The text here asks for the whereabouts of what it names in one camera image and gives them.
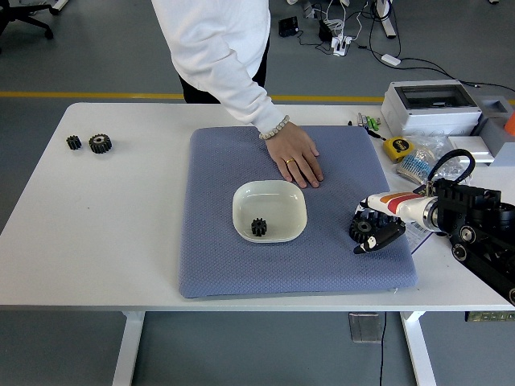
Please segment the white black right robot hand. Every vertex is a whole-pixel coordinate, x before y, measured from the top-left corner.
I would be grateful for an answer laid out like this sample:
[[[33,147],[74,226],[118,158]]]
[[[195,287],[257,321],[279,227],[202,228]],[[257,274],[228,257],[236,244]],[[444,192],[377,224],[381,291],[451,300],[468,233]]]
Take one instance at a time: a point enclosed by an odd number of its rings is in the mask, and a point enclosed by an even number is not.
[[[412,192],[369,196],[360,201],[351,222],[349,235],[358,243],[353,252],[361,254],[384,248],[401,236],[410,223],[437,232],[437,199]]]

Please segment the person's right hand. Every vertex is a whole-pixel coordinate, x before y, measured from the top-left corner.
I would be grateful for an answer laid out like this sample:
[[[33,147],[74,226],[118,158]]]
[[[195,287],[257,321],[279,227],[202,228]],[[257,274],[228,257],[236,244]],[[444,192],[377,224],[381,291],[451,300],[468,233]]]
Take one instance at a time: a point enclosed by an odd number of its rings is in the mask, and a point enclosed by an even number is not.
[[[287,122],[274,136],[265,140],[270,157],[281,176],[299,187],[317,188],[323,172],[317,161],[315,143],[308,134],[292,122]]]

